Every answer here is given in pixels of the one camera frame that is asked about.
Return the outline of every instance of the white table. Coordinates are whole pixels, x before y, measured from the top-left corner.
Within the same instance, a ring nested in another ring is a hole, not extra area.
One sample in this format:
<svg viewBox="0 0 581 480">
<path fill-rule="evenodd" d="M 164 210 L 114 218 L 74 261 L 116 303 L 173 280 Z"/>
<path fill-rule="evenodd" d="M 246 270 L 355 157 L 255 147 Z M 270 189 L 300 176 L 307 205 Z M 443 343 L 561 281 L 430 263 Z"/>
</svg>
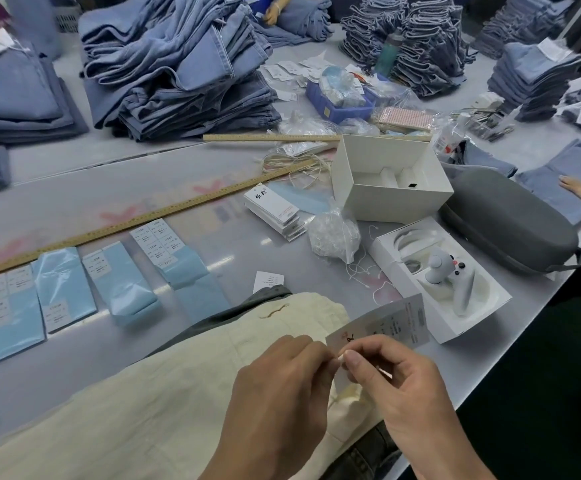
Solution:
<svg viewBox="0 0 581 480">
<path fill-rule="evenodd" d="M 325 43 L 278 49 L 271 60 L 300 61 L 326 50 L 327 60 L 346 65 L 349 60 L 337 49 L 340 38 L 338 32 Z M 63 70 L 66 72 L 62 75 L 68 80 L 69 73 L 74 76 L 78 71 L 77 62 L 74 59 L 72 67 L 65 60 L 57 63 L 65 64 Z M 468 81 L 460 89 L 426 104 L 446 111 L 467 105 L 472 97 L 486 89 L 486 79 L 493 64 L 479 57 L 477 62 L 466 67 Z M 81 110 L 88 115 L 83 93 L 80 96 L 75 88 L 77 83 L 75 79 L 69 87 Z M 315 114 L 304 96 L 296 103 L 276 106 L 286 115 L 298 107 Z M 575 137 L 581 137 L 576 128 L 551 120 L 518 124 L 512 134 L 499 142 L 480 142 L 480 146 L 524 170 L 545 163 Z M 4 251 L 7 244 L 19 245 L 22 249 L 35 248 L 57 237 L 105 225 L 115 218 L 124 219 L 244 180 L 258 173 L 256 159 L 270 147 L 270 144 L 258 143 L 207 143 L 135 157 L 147 150 L 143 145 L 132 143 L 127 147 L 130 149 L 124 151 L 133 156 L 124 159 L 127 155 L 123 151 L 117 153 L 115 160 L 123 161 L 101 165 L 107 161 L 106 155 L 93 156 L 97 148 L 117 148 L 118 144 L 128 142 L 110 140 L 94 132 L 87 138 L 12 152 L 15 168 L 28 171 L 22 181 L 32 181 L 0 193 L 0 250 Z M 54 147 L 56 153 L 49 153 L 50 145 L 57 145 Z M 98 166 L 86 168 L 93 162 Z M 76 168 L 86 169 L 70 171 Z M 373 267 L 372 274 L 357 275 L 368 286 L 366 288 L 349 279 L 343 263 L 327 262 L 314 255 L 307 238 L 285 242 L 245 210 L 239 196 L 188 210 L 167 221 L 184 242 L 197 250 L 233 305 L 251 294 L 257 271 L 269 271 L 284 274 L 286 286 L 295 293 L 318 292 L 342 303 L 351 317 L 376 307 L 372 292 L 383 282 L 377 279 L 378 268 Z M 368 226 L 369 223 L 361 223 L 366 248 L 371 233 L 376 237 L 396 227 L 385 223 L 376 224 L 378 228 Z M 80 252 L 83 255 L 116 240 L 124 242 L 158 294 L 163 314 L 142 330 L 126 331 L 114 324 L 96 296 L 101 310 L 97 314 L 53 334 L 46 343 L 0 362 L 0 436 L 61 404 L 83 387 L 140 360 L 188 327 L 188 318 L 173 291 L 127 233 L 82 246 Z M 567 277 L 567 273 L 562 273 L 557 281 L 542 276 L 522 278 L 495 264 L 470 243 L 464 242 L 464 246 L 513 299 L 457 339 L 444 345 L 432 340 L 419 350 L 439 365 L 455 407 L 499 361 Z M 370 257 L 362 261 L 364 267 L 373 264 Z M 378 302 L 397 298 L 398 294 L 391 290 L 385 286 L 377 293 Z M 405 468 L 405 460 L 400 460 L 388 478 L 396 478 Z"/>
</svg>

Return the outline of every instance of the game controller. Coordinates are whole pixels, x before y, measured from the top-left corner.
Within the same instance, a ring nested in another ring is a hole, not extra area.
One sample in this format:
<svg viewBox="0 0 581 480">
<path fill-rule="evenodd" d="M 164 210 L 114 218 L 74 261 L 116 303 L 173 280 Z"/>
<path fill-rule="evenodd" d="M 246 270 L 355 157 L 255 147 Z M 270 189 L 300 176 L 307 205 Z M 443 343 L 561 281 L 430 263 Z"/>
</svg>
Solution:
<svg viewBox="0 0 581 480">
<path fill-rule="evenodd" d="M 448 282 L 453 288 L 453 311 L 463 316 L 468 311 L 470 296 L 475 281 L 475 268 L 470 263 L 460 262 L 446 251 L 435 247 L 430 252 L 426 281 L 431 285 Z"/>
</svg>

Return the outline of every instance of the gray zipper case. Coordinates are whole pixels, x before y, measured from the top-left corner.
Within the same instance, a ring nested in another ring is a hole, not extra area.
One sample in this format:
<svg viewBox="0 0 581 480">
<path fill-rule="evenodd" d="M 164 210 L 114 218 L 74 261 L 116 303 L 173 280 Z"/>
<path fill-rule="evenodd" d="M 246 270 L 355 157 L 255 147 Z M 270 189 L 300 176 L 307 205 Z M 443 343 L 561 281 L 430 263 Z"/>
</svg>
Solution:
<svg viewBox="0 0 581 480">
<path fill-rule="evenodd" d="M 521 185 L 490 169 L 462 172 L 450 183 L 455 193 L 441 218 L 503 266 L 521 274 L 581 266 L 574 226 Z M 577 264 L 564 265 L 573 255 Z"/>
</svg>

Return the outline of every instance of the white box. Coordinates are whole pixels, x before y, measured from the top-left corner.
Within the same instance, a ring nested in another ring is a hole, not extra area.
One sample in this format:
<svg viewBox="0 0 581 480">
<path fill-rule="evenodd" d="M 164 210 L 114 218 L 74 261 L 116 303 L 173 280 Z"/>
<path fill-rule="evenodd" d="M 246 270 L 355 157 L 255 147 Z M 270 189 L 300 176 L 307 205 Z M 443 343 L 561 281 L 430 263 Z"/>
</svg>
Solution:
<svg viewBox="0 0 581 480">
<path fill-rule="evenodd" d="M 422 141 L 342 135 L 331 176 L 335 201 L 361 221 L 410 224 L 437 212 L 453 194 L 432 147 Z"/>
<path fill-rule="evenodd" d="M 421 231 L 421 233 L 411 234 L 414 242 L 408 245 L 408 250 L 402 249 L 406 252 L 406 255 L 402 256 L 395 248 L 395 241 L 410 231 Z M 475 281 L 468 313 L 465 316 L 454 313 L 450 286 L 430 285 L 422 279 L 433 246 L 442 248 L 456 260 L 466 261 L 475 268 Z M 370 247 L 370 255 L 402 296 L 422 294 L 428 330 L 440 344 L 460 336 L 494 313 L 511 298 L 508 291 L 495 281 L 432 217 L 379 236 Z M 421 269 L 412 273 L 407 263 L 412 266 L 417 262 L 421 263 Z"/>
</svg>

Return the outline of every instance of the light blue plastic bag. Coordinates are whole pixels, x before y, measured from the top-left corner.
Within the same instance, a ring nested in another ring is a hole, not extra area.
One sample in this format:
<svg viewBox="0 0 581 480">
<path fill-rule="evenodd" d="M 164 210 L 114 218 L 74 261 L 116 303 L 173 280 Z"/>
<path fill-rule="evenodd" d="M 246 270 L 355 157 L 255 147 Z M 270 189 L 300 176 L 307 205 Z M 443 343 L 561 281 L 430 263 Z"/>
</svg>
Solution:
<svg viewBox="0 0 581 480">
<path fill-rule="evenodd" d="M 163 219 L 131 231 L 131 236 L 173 287 L 191 322 L 230 308 L 215 277 L 195 250 L 186 246 Z"/>
<path fill-rule="evenodd" d="M 45 338 L 30 266 L 0 274 L 0 360 Z"/>
<path fill-rule="evenodd" d="M 42 254 L 32 271 L 47 333 L 97 311 L 77 248 Z"/>
<path fill-rule="evenodd" d="M 159 306 L 157 296 L 121 242 L 84 256 L 88 275 L 108 305 L 110 314 L 129 324 Z"/>
</svg>

